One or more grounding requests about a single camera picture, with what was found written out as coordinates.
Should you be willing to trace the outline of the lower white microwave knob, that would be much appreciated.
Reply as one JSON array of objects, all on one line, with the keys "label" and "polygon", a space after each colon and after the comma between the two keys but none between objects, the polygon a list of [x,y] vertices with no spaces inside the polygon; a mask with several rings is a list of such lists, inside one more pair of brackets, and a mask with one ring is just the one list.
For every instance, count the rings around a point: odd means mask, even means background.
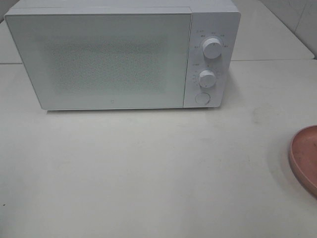
[{"label": "lower white microwave knob", "polygon": [[199,85],[202,88],[211,88],[216,83],[216,76],[211,70],[204,70],[199,74]]}]

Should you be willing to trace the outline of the white microwave door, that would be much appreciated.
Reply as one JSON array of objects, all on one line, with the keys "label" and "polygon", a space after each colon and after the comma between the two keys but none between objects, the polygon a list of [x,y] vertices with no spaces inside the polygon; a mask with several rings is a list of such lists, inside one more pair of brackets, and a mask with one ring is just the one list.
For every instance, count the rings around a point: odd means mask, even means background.
[{"label": "white microwave door", "polygon": [[6,18],[45,110],[180,108],[191,15]]}]

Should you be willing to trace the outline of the round white door button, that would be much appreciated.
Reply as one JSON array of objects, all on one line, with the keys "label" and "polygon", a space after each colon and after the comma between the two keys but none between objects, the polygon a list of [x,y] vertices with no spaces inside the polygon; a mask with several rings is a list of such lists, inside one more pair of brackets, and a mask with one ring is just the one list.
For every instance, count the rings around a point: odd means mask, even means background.
[{"label": "round white door button", "polygon": [[207,105],[210,102],[210,95],[208,93],[200,93],[195,97],[195,101],[199,105]]}]

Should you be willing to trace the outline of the pink round plate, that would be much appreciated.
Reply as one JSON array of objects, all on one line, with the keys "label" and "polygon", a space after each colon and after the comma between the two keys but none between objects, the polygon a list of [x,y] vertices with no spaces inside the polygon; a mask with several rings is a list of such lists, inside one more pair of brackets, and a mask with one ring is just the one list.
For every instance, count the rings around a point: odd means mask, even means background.
[{"label": "pink round plate", "polygon": [[317,126],[299,130],[289,145],[290,168],[305,190],[317,196]]}]

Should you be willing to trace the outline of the white microwave oven body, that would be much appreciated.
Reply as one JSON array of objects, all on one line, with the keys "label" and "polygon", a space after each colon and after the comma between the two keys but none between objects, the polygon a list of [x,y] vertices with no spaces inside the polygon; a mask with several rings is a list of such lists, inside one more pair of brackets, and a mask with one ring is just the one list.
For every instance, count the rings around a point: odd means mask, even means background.
[{"label": "white microwave oven body", "polygon": [[4,16],[44,110],[218,107],[240,18],[230,0],[21,0]]}]

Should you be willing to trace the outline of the upper white microwave knob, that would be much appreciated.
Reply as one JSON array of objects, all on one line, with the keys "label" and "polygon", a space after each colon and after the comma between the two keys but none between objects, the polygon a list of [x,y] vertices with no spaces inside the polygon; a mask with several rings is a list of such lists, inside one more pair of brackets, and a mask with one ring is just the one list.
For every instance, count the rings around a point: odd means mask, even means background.
[{"label": "upper white microwave knob", "polygon": [[210,37],[203,44],[203,54],[208,59],[215,59],[222,53],[223,43],[220,38]]}]

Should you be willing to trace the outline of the white microwave knob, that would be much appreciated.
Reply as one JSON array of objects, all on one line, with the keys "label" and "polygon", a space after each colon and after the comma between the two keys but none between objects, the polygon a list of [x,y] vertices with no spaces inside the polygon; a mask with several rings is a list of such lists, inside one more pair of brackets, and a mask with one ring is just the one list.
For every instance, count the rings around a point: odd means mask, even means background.
[{"label": "white microwave knob", "polygon": [[222,53],[223,43],[220,38],[210,37],[203,44],[203,54],[208,59],[215,59]]},{"label": "white microwave knob", "polygon": [[211,70],[204,70],[199,74],[199,85],[202,88],[211,88],[216,83],[216,76]]}]

